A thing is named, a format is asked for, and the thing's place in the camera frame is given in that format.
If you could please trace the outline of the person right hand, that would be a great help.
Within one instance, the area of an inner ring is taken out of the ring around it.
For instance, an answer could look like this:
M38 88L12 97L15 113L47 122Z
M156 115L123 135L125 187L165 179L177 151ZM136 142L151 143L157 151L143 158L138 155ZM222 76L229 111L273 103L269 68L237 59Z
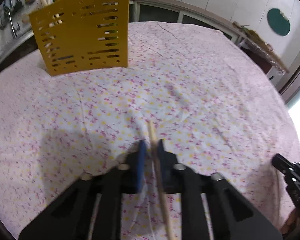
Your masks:
M281 227L280 232L288 234L293 231L300 224L299 212L297 209L294 209L288 219L285 221L284 225Z

